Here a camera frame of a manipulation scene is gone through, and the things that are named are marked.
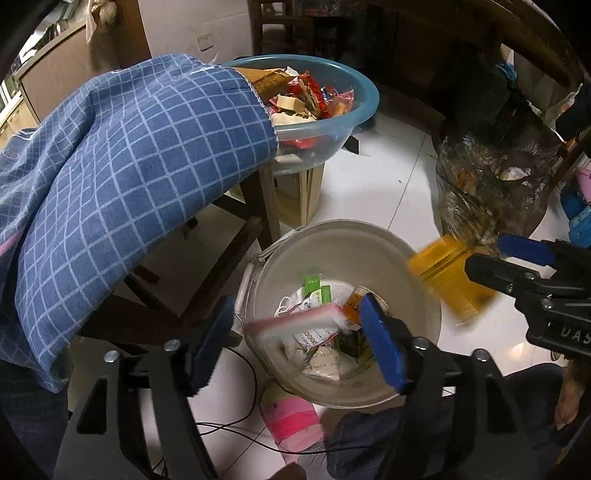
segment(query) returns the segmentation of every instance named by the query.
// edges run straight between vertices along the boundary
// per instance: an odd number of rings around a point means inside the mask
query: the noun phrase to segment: bucket handle
[[[264,262],[267,258],[271,256],[271,254],[279,248],[288,238],[292,235],[295,235],[297,232],[301,232],[304,230],[305,226],[299,226],[295,230],[290,230],[285,235],[283,235],[277,242],[270,245],[268,248],[265,248],[262,252],[257,253],[254,255],[252,262],[249,263],[246,268],[244,269],[244,275],[242,275],[242,280],[240,282],[240,287],[238,288],[238,293],[236,294],[236,302],[234,303],[234,315],[240,323],[242,324],[242,328],[244,329],[244,318],[243,318],[243,311],[244,306],[246,304],[246,300],[248,298],[248,293],[250,291],[254,274],[255,274],[255,264],[260,264]]]

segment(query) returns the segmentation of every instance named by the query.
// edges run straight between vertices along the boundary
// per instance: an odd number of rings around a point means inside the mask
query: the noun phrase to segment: green tag
[[[320,287],[320,298],[322,299],[322,305],[332,301],[332,298],[330,298],[330,285],[322,285]]]
[[[306,296],[310,295],[313,291],[320,289],[320,276],[314,275],[312,277],[306,277],[304,282],[304,289],[306,290]]]

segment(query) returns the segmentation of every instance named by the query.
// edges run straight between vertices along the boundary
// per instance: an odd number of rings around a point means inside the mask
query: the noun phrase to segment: cabinet door
[[[33,118],[27,104],[21,102],[8,117],[8,125],[10,125],[13,132],[18,132],[23,128],[36,127],[37,121]]]
[[[0,151],[6,147],[6,144],[8,143],[8,140],[10,140],[12,134],[13,131],[10,128],[10,125],[4,124],[0,126]]]

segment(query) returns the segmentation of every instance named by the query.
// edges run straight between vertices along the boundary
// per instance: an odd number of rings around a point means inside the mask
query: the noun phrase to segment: pink sock
[[[279,450],[302,452],[324,439],[324,431],[314,405],[271,384],[260,402],[261,417]],[[283,453],[285,463],[297,455]]]

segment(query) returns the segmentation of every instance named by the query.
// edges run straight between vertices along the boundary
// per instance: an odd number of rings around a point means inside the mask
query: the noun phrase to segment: person's arm
[[[577,417],[579,403],[589,378],[591,378],[591,364],[588,362],[572,360],[564,369],[560,397],[554,411],[554,424],[557,430],[562,429]]]

